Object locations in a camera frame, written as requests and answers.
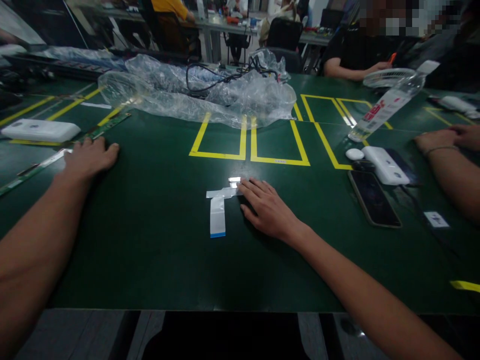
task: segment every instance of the smartphone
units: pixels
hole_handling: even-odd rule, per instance
[[[372,172],[348,171],[348,178],[368,222],[386,228],[401,228],[402,223]]]
[[[407,164],[404,158],[394,149],[386,148],[385,151],[388,155],[391,156],[394,162],[403,170],[406,177],[410,180],[410,183],[407,185],[409,187],[420,187],[422,183],[420,183],[420,179],[417,176],[417,173]]]

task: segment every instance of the wristband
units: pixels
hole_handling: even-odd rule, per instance
[[[460,151],[458,147],[456,147],[455,145],[451,145],[451,146],[437,146],[437,147],[434,147],[434,148],[431,148],[429,150],[426,150],[423,152],[423,156],[424,157],[427,157],[428,154],[430,154],[432,151],[435,151],[435,150],[438,150],[438,149],[454,149],[454,150],[457,150],[457,151]]]

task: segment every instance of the table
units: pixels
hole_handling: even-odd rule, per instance
[[[239,207],[242,197],[225,201],[226,236],[210,238],[206,191],[228,186],[229,177],[253,176],[270,182],[299,219],[416,313],[478,315],[478,294],[455,290],[449,281],[478,283],[480,231],[446,199],[411,141],[447,123],[469,121],[432,108],[421,93],[392,119],[392,129],[382,126],[368,139],[370,145],[396,149],[418,171],[424,186],[412,192],[426,211],[438,211],[451,225],[443,237],[460,254],[459,261],[439,246],[410,199],[398,189],[384,187],[403,223],[401,229],[371,226],[362,213],[347,178],[350,166],[344,153],[354,145],[346,139],[351,128],[347,123],[358,120],[379,96],[346,80],[292,75],[289,83],[297,94],[292,114],[298,120],[278,120],[266,128],[244,131],[244,136],[223,124],[205,127],[139,110],[132,110],[130,118],[106,132],[109,143],[121,145],[118,162],[93,186],[71,260],[49,306],[343,311],[298,253],[262,235],[244,219]],[[59,79],[33,90],[72,94],[86,85]],[[95,88],[81,94],[92,94]],[[2,113],[0,119],[13,121],[15,113],[44,99],[26,96],[23,104]],[[93,93],[88,102],[104,101]],[[46,119],[57,114],[57,121],[87,131],[112,111],[76,105],[63,113],[70,104],[50,100],[19,116]],[[0,184],[54,153],[47,146],[0,141]],[[58,161],[0,198],[0,237],[62,167]]]
[[[112,17],[114,19],[125,19],[132,21],[141,21],[144,19],[137,12],[128,12],[121,9],[105,9],[101,6],[79,6],[87,19],[95,22],[95,17]],[[220,33],[233,33],[240,35],[256,35],[258,29],[250,29],[250,27],[238,26],[227,23],[226,19],[218,14],[208,14],[207,19],[196,19],[195,27],[203,32],[205,38],[205,53],[207,63],[216,63],[221,60]],[[300,36],[300,43],[308,45],[305,57],[310,53],[311,45],[326,47],[332,36],[316,34],[313,32],[304,32]]]

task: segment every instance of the bottle label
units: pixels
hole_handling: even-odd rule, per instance
[[[358,127],[373,133],[410,100],[411,98],[398,96],[394,92],[387,91],[370,111],[362,117],[358,122]]]

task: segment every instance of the water bottle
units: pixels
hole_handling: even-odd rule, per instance
[[[436,61],[427,60],[418,67],[414,75],[404,77],[397,82],[361,118],[348,133],[348,138],[354,142],[362,142],[373,134],[424,88],[425,77],[439,65]]]

